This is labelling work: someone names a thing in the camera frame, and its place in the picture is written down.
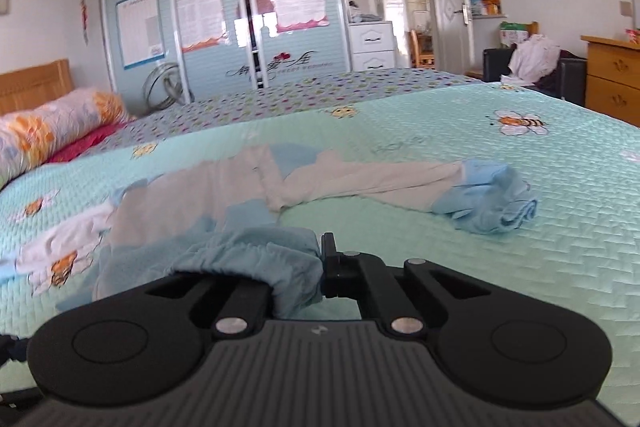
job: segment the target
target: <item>black armchair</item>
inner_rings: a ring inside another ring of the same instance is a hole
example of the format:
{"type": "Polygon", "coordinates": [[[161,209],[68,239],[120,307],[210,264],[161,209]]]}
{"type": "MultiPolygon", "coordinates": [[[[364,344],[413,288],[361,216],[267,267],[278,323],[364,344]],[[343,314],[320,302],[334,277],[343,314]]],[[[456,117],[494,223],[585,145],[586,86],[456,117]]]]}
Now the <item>black armchair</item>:
{"type": "MultiPolygon", "coordinates": [[[[509,61],[514,49],[499,48],[484,50],[482,58],[482,81],[500,82],[503,74],[511,74],[509,61]]],[[[533,89],[554,98],[562,98],[584,107],[587,84],[587,60],[569,52],[562,52],[558,67],[549,75],[541,78],[533,89]]]]}

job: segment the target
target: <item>blue bordered poster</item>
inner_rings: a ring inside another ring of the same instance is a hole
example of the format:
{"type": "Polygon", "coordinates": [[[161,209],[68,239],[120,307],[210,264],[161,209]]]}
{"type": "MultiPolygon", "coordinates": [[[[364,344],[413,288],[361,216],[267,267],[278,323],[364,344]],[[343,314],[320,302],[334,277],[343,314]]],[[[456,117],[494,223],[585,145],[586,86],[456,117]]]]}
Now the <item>blue bordered poster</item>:
{"type": "Polygon", "coordinates": [[[123,0],[116,14],[125,70],[164,58],[158,0],[123,0]]]}

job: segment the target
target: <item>drawer handle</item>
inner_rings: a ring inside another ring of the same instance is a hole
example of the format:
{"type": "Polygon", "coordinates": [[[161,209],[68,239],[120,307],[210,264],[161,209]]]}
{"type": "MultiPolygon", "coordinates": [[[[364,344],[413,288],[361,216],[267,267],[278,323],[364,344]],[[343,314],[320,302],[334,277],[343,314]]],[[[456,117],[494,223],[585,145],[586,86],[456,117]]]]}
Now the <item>drawer handle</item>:
{"type": "Polygon", "coordinates": [[[616,104],[618,107],[625,107],[626,105],[626,100],[622,98],[619,94],[613,95],[611,97],[611,100],[613,100],[613,103],[616,104]]]}
{"type": "Polygon", "coordinates": [[[613,65],[616,67],[616,69],[620,73],[623,73],[629,70],[629,66],[627,66],[622,60],[614,60],[613,65]]]}

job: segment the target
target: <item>shelf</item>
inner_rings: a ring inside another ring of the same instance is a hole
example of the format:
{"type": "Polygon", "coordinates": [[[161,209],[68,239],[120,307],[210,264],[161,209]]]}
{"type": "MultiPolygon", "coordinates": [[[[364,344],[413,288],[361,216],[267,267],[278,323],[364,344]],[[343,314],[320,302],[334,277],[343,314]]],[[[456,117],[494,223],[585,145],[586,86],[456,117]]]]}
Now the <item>shelf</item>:
{"type": "Polygon", "coordinates": [[[503,15],[501,13],[497,13],[495,15],[472,15],[471,18],[473,20],[476,19],[506,19],[508,15],[503,15]]]}

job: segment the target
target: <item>silver screw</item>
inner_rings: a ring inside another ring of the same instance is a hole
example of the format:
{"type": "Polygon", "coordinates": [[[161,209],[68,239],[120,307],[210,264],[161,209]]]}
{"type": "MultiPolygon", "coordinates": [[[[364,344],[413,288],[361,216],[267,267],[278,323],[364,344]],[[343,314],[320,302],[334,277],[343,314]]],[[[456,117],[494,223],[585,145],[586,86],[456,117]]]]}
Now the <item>silver screw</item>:
{"type": "Polygon", "coordinates": [[[410,335],[417,333],[424,327],[424,324],[418,319],[411,317],[400,317],[391,323],[391,329],[396,333],[403,333],[404,335],[410,335]]]}
{"type": "Polygon", "coordinates": [[[220,319],[216,322],[216,329],[220,333],[225,333],[226,335],[237,335],[238,333],[242,333],[248,324],[246,320],[241,319],[239,317],[227,317],[226,319],[220,319]]]}

